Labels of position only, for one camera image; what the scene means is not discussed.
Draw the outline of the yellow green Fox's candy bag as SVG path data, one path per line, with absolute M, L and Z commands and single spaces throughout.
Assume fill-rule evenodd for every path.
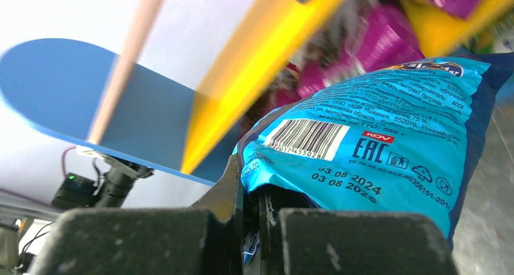
M 513 52 L 513 9 L 471 37 L 465 48 L 474 54 Z

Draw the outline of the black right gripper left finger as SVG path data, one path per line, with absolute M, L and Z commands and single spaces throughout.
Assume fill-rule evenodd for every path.
M 55 223 L 31 274 L 242 274 L 241 161 L 187 208 L 78 208 Z

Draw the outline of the blue candy bag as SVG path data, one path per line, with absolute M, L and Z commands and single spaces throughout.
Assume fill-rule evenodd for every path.
M 242 185 L 293 191 L 325 210 L 419 213 L 452 244 L 496 98 L 512 93 L 512 53 L 352 77 L 260 119 L 233 151 Z

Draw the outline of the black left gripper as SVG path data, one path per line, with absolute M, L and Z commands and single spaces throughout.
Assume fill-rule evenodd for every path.
M 100 154 L 111 166 L 104 173 L 104 181 L 95 194 L 94 207 L 120 208 L 138 179 L 154 175 L 154 169 L 107 154 Z

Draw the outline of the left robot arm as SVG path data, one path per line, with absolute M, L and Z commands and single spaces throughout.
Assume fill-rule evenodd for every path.
M 102 154 L 104 162 L 109 164 L 109 171 L 97 172 L 97 179 L 92 180 L 68 172 L 60 188 L 54 195 L 51 205 L 60 210 L 91 207 L 119 208 L 132 190 L 138 179 L 154 175 L 154 169 L 117 157 Z

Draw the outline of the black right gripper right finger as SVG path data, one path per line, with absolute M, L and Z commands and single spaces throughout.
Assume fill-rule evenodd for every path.
M 428 218 L 412 213 L 325 211 L 303 194 L 261 187 L 262 274 L 456 274 Z

